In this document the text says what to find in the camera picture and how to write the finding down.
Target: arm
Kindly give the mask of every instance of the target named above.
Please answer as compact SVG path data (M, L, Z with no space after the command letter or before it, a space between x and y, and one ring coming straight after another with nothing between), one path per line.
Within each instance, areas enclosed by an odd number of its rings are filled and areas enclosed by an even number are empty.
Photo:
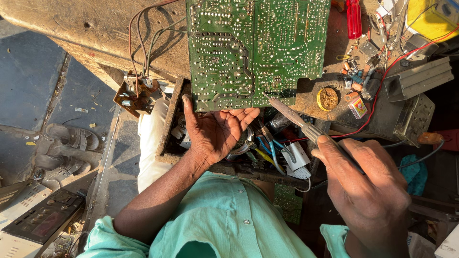
M121 235L151 244L188 190L206 169L230 152L260 113L258 108L248 108L208 112L199 118L192 111L189 96L184 95L183 103L191 147L115 217L113 227Z
M339 144L366 175L324 136L319 137L319 149L313 150L313 155L324 162L328 194L350 229L347 253L353 258L409 257L406 238L411 199L405 178L377 141L344 139Z

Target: green circuit board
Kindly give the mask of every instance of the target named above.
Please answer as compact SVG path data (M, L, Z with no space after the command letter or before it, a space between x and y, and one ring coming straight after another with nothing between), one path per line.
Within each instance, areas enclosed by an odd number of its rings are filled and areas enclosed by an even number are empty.
M330 0L187 0L195 112L295 104L322 77Z

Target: hand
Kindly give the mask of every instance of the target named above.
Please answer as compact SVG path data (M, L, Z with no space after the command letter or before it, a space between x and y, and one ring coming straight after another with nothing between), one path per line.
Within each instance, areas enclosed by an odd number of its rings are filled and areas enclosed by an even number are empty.
M190 135L191 147L188 152L204 166L222 160L260 113L259 108L208 112L199 118L193 113L189 95L183 95L186 130Z
M362 175L325 136L318 139L319 149L312 155L327 168L328 195L346 222L350 233L346 250L351 255L408 257L407 208L411 199L405 178L392 158L375 140L365 143L344 139L339 142L362 167ZM349 242L360 241L363 248L351 248Z

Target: soldering iron handle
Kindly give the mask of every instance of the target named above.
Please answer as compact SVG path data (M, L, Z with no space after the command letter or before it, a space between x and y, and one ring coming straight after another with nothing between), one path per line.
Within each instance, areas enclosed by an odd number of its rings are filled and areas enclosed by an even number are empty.
M321 135L327 136L333 144L337 147L337 149L341 152L341 154L351 162L353 166L362 174L365 174L365 172L362 170L362 168L355 162L355 160L347 153L333 138L331 138L328 134L326 134L324 131L320 130L313 124L307 124L301 128L301 131L306 135L311 141L313 141L317 145L317 139Z

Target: shirt sleeve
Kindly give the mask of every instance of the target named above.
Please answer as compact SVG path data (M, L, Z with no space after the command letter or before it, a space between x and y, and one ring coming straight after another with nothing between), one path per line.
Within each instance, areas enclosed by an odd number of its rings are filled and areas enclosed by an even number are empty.
M133 257L145 258L150 246L130 237L118 234L113 228L112 218L98 219L88 236L85 252L78 258Z
M327 242L327 248L333 258L350 258L344 247L349 228L343 225L320 225L320 233Z

